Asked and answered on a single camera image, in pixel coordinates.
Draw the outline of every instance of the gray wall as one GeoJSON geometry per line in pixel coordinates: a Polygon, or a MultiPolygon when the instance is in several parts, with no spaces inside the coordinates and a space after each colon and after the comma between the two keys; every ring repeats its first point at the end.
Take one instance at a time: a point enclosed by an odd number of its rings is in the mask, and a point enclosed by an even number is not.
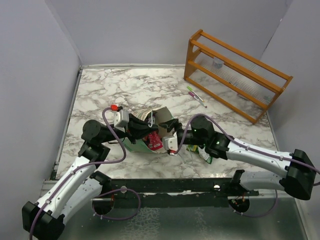
{"type": "Polygon", "coordinates": [[[21,208],[50,175],[79,59],[43,0],[0,1],[0,239],[27,239],[21,208]]]}
{"type": "MultiPolygon", "coordinates": [[[[263,62],[293,76],[269,111],[279,148],[304,150],[316,168],[320,168],[319,12],[319,0],[294,0],[262,56],[263,62]]],[[[320,225],[319,199],[320,188],[315,187],[306,202],[315,226],[320,225]]]]}
{"type": "Polygon", "coordinates": [[[184,64],[198,29],[259,59],[292,0],[50,1],[90,65],[184,64]]]}

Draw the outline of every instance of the robotic arm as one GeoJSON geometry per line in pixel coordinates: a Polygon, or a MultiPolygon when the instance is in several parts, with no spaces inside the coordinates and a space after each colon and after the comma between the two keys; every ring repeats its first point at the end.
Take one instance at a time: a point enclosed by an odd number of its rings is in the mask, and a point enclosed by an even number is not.
{"type": "MultiPolygon", "coordinates": [[[[78,157],[65,175],[36,203],[27,202],[23,206],[23,228],[39,240],[57,240],[68,220],[86,202],[119,188],[124,189],[122,194],[108,195],[102,204],[101,201],[93,202],[100,214],[106,214],[112,208],[134,208],[137,197],[126,188],[138,192],[142,208],[228,207],[228,197],[257,196],[259,193],[254,190],[258,189],[282,190],[298,199],[310,199],[315,171],[285,160],[292,158],[313,166],[305,152],[296,149],[292,154],[250,145],[215,131],[204,116],[193,118],[190,125],[191,130],[183,130],[178,119],[159,124],[168,132],[174,129],[172,136],[162,139],[169,154],[175,155],[182,144],[197,145],[214,158],[242,161],[270,172],[237,170],[233,178],[111,179],[96,170],[98,162],[103,162],[110,151],[102,143],[115,137],[105,125],[89,120],[83,126],[81,138],[84,143],[78,157]]],[[[132,143],[158,130],[157,125],[149,127],[121,107],[115,111],[111,127],[119,138],[128,138],[132,143]]]]}

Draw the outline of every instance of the marble tabletop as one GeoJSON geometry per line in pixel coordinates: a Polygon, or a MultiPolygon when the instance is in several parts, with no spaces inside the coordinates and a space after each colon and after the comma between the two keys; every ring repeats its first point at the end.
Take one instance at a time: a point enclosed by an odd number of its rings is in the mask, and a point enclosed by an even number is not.
{"type": "MultiPolygon", "coordinates": [[[[266,115],[257,124],[252,125],[245,118],[193,86],[195,92],[205,100],[207,108],[204,108],[188,94],[187,86],[190,84],[184,81],[183,75],[183,68],[84,69],[69,120],[56,179],[59,179],[75,160],[83,144],[81,134],[84,123],[90,119],[103,123],[102,110],[110,104],[121,105],[130,112],[167,107],[184,126],[194,114],[204,113],[213,117],[229,135],[259,147],[276,149],[266,115]]],[[[205,76],[201,79],[203,84],[213,86],[205,76]]],[[[219,96],[237,98],[236,95],[230,94],[227,87],[219,86],[217,89],[219,96]]],[[[246,100],[244,102],[247,111],[257,110],[251,102],[246,100]]],[[[108,120],[112,120],[112,113],[109,112],[106,116],[108,120]]],[[[110,148],[108,160],[122,157],[123,152],[119,144],[113,144],[110,148]]],[[[179,154],[180,156],[169,156],[127,151],[127,157],[123,162],[101,165],[98,170],[111,178],[223,178],[232,177],[238,169],[263,171],[259,167],[232,160],[214,159],[212,164],[208,164],[185,148],[182,148],[179,154]]]]}

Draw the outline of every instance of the pen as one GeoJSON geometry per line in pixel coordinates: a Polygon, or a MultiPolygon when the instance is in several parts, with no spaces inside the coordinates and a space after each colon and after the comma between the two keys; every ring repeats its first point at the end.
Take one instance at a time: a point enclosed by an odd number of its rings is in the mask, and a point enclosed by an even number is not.
{"type": "Polygon", "coordinates": [[[190,92],[192,92],[200,101],[205,102],[198,94],[193,91],[193,89],[189,86],[186,87],[190,92]]]}
{"type": "Polygon", "coordinates": [[[195,100],[197,100],[202,106],[204,106],[205,108],[207,108],[207,106],[202,102],[202,101],[200,101],[198,98],[196,98],[196,96],[194,95],[194,93],[193,92],[189,92],[189,95],[191,96],[191,97],[193,97],[195,100]]]}

